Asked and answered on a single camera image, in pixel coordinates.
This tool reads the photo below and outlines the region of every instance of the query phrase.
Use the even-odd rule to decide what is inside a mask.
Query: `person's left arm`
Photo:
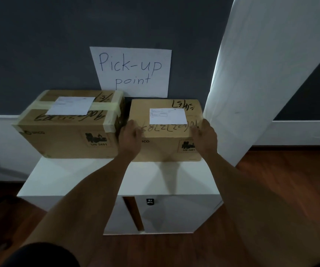
[[[129,163],[141,148],[141,130],[130,120],[119,135],[118,155],[84,178],[41,220],[24,245],[48,242],[66,248],[85,267],[99,246]]]

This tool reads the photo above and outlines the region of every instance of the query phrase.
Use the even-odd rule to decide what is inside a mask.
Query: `wooden floor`
[[[282,196],[320,229],[320,151],[251,151],[238,169]],[[21,184],[0,183],[0,263],[45,215],[15,197]],[[194,234],[105,236],[91,266],[258,266],[225,206]]]

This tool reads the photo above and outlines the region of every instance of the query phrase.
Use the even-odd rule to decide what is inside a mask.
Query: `white table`
[[[48,211],[83,178],[109,161],[42,157],[18,196]],[[135,197],[145,232],[136,228],[123,196]],[[154,205],[147,205],[149,198],[154,199]],[[192,233],[222,204],[204,160],[132,162],[105,234]]]

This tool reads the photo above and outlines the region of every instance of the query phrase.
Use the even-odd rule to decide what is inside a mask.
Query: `white paper sheet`
[[[186,125],[186,114],[183,108],[151,108],[151,125]]]
[[[127,97],[167,97],[171,50],[89,48],[102,90],[122,90]]]
[[[87,115],[94,99],[92,97],[60,96],[46,115]]]

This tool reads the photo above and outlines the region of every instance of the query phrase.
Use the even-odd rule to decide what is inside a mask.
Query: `taped cardboard box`
[[[59,96],[95,99],[87,115],[46,115]],[[44,157],[112,158],[123,108],[122,91],[47,90],[13,126]]]
[[[151,108],[183,108],[186,125],[150,125]],[[198,100],[133,99],[129,119],[142,127],[142,147],[133,161],[200,161],[193,139],[192,124],[200,126],[203,115]]]

